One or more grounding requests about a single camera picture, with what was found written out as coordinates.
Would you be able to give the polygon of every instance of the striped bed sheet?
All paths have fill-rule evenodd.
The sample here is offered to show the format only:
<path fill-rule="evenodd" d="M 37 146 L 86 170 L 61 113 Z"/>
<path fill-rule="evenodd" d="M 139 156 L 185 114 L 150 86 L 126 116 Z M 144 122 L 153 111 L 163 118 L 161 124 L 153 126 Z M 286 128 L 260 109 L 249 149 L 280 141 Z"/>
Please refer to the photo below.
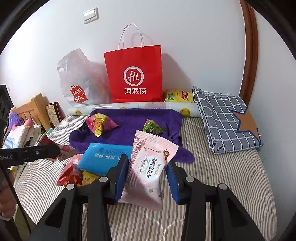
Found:
<path fill-rule="evenodd" d="M 68 145 L 69 134 L 78 129 L 87 116 L 67 116 L 49 134 L 53 141 Z M 251 215 L 265 240 L 276 234 L 276 209 L 271 186 L 257 150 L 215 155 L 208 147 L 201 118 L 183 118 L 181 136 L 183 147 L 194 154 L 191 164 L 176 163 L 188 175 L 202 183 L 217 186 L 225 183 Z M 30 216 L 37 223 L 64 187 L 56 185 L 63 162 L 45 159 L 28 163 L 18 183 L 16 192 Z M 131 204 L 119 203 L 108 207 L 113 241 L 120 240 L 176 240 L 181 238 L 186 206 L 177 206 L 172 199 L 166 175 L 161 176 L 163 208 L 153 211 Z M 206 241 L 210 241 L 210 206 L 207 204 Z M 87 211 L 83 211 L 82 240 L 86 240 Z"/>

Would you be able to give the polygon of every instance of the blue gripper pad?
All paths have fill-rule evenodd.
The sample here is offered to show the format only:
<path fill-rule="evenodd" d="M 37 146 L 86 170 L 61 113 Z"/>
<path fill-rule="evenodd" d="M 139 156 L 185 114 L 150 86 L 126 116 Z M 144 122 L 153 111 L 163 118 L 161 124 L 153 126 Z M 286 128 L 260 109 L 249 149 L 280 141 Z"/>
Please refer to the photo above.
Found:
<path fill-rule="evenodd" d="M 121 198 L 124 182 L 126 180 L 126 173 L 128 171 L 128 157 L 127 156 L 121 156 L 121 158 L 125 158 L 124 164 L 122 166 L 122 169 L 120 170 L 118 179 L 115 183 L 115 200 L 118 202 L 118 200 Z"/>
<path fill-rule="evenodd" d="M 178 186 L 175 172 L 171 163 L 168 163 L 168 166 L 166 167 L 165 171 L 166 171 L 168 183 L 170 185 L 170 192 L 172 193 L 172 197 L 175 200 L 176 204 L 179 204 L 180 202 L 179 186 Z"/>

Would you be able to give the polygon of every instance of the haidilao bag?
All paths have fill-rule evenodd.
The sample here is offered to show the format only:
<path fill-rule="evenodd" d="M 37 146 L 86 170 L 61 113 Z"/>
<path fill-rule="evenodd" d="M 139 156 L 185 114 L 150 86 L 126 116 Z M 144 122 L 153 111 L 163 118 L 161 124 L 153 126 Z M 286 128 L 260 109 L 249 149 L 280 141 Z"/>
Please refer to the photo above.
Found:
<path fill-rule="evenodd" d="M 119 49 L 123 40 L 122 32 L 118 50 L 104 53 L 105 63 L 115 103 L 119 102 L 145 102 L 163 100 L 163 72 L 161 67 L 160 45 L 144 46 L 143 37 L 141 47 Z"/>
<path fill-rule="evenodd" d="M 106 104 L 109 102 L 109 84 L 81 49 L 75 49 L 57 64 L 64 97 L 73 107 Z"/>

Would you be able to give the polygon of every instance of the wooden bed headboard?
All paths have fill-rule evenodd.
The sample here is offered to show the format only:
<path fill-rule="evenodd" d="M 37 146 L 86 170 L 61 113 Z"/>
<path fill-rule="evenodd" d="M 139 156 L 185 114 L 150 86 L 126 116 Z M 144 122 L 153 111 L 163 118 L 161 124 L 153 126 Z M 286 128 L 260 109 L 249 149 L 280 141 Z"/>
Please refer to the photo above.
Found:
<path fill-rule="evenodd" d="M 17 113 L 24 121 L 32 118 L 37 125 L 43 125 L 46 131 L 51 128 L 42 94 L 36 95 L 30 102 L 12 109 L 12 112 Z"/>

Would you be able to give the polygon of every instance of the yellow chips bag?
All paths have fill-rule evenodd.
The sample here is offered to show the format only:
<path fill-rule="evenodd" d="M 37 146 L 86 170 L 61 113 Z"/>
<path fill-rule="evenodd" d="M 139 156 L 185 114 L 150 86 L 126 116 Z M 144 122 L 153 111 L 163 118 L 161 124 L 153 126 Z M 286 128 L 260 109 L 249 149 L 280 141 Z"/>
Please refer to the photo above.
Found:
<path fill-rule="evenodd" d="M 94 180 L 100 178 L 98 175 L 91 174 L 87 171 L 84 171 L 82 174 L 83 174 L 82 186 L 92 184 Z"/>
<path fill-rule="evenodd" d="M 192 103 L 193 95 L 187 91 L 166 90 L 164 93 L 165 101 L 167 102 L 183 102 Z"/>

